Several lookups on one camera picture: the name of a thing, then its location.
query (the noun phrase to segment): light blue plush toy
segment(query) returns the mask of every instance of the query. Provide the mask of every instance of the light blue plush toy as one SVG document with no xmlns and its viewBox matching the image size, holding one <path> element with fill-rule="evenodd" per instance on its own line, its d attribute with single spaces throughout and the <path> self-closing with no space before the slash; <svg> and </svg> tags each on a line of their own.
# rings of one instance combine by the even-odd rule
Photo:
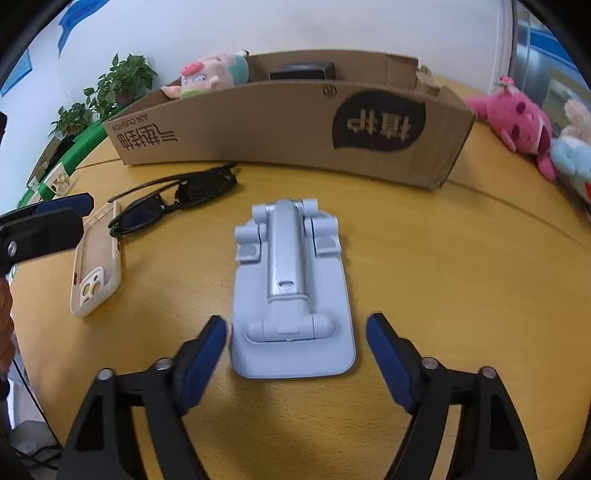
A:
<svg viewBox="0 0 591 480">
<path fill-rule="evenodd" d="M 562 135 L 554 140 L 550 158 L 579 195 L 591 205 L 591 146 L 576 137 Z"/>
<path fill-rule="evenodd" d="M 234 55 L 230 55 L 230 57 L 234 59 L 235 63 L 229 63 L 226 68 L 228 69 L 228 73 L 232 75 L 234 85 L 246 83 L 248 81 L 248 62 L 246 61 L 248 52 L 242 50 Z"/>
</svg>

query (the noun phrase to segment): foldable tablet stand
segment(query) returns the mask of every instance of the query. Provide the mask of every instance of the foldable tablet stand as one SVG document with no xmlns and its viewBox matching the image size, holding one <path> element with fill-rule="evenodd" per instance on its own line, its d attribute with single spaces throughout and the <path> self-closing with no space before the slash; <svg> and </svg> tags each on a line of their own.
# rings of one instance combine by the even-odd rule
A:
<svg viewBox="0 0 591 480">
<path fill-rule="evenodd" d="M 255 205 L 236 227 L 232 365 L 247 378 L 337 375 L 355 340 L 337 219 L 313 200 Z"/>
</svg>

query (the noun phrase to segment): green leaves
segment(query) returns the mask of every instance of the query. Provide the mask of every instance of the green leaves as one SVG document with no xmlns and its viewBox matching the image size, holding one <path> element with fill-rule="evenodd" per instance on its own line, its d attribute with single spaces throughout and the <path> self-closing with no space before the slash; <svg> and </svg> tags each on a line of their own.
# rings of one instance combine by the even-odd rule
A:
<svg viewBox="0 0 591 480">
<path fill-rule="evenodd" d="M 119 61 L 117 54 L 109 72 L 99 76 L 96 89 L 84 89 L 86 105 L 104 121 L 122 108 L 123 105 L 117 102 L 118 96 L 126 101 L 136 99 L 145 89 L 152 89 L 155 76 L 156 72 L 148 67 L 142 55 L 129 54 L 125 60 Z"/>
<path fill-rule="evenodd" d="M 109 90 L 109 93 L 107 93 L 105 95 L 105 100 L 107 100 L 107 102 L 109 102 L 109 103 L 115 103 L 116 97 L 117 97 L 117 95 L 115 94 L 115 91 Z"/>
<path fill-rule="evenodd" d="M 50 125 L 55 125 L 53 132 L 61 132 L 67 135 L 70 131 L 82 132 L 86 127 L 90 125 L 92 121 L 92 110 L 88 110 L 83 103 L 74 103 L 69 110 L 65 110 L 64 107 L 60 107 L 57 111 L 60 116 L 55 122 L 51 122 Z"/>
</svg>

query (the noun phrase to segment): chinese characters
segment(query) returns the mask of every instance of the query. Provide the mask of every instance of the chinese characters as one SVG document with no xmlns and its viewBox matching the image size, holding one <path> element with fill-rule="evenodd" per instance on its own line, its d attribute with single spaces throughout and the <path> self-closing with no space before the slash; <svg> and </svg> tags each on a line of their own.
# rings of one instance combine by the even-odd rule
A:
<svg viewBox="0 0 591 480">
<path fill-rule="evenodd" d="M 156 124 L 144 125 L 118 134 L 117 139 L 126 150 L 158 145 L 162 142 L 178 142 L 173 130 L 161 132 Z"/>
<path fill-rule="evenodd" d="M 401 141 L 408 140 L 408 134 L 411 130 L 411 124 L 408 116 L 401 116 L 390 112 L 380 112 L 381 114 L 381 128 L 380 135 L 385 136 L 388 140 L 392 138 L 399 138 Z M 369 112 L 362 108 L 359 112 L 359 118 L 348 118 L 347 129 L 352 130 L 353 133 L 367 132 L 368 135 L 373 136 L 378 132 L 378 119 L 376 118 L 373 109 Z"/>
</svg>

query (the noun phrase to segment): sunglasses lens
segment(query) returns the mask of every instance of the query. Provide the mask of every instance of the sunglasses lens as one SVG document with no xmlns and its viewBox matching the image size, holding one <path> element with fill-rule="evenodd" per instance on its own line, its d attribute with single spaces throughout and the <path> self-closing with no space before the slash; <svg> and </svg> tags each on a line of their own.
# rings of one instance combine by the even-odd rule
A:
<svg viewBox="0 0 591 480">
<path fill-rule="evenodd" d="M 231 173 L 219 175 L 198 175 L 178 186 L 176 203 L 185 208 L 218 197 L 236 185 L 236 177 Z"/>
<path fill-rule="evenodd" d="M 137 230 L 159 220 L 163 215 L 164 202 L 159 195 L 155 195 L 124 212 L 119 218 L 116 230 L 121 232 Z"/>
</svg>

